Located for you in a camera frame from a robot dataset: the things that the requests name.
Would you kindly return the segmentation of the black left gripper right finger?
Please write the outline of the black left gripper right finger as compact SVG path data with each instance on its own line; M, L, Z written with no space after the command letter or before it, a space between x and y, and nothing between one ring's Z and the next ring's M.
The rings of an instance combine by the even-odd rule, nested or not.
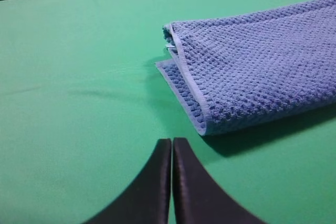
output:
M186 138L173 140L172 153L172 192L177 223L264 223L213 180Z

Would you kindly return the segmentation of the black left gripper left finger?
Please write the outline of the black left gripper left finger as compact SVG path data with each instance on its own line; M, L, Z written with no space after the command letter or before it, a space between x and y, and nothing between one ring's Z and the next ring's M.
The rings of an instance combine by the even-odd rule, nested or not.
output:
M85 223L168 223L171 195L170 139L160 139L130 185Z

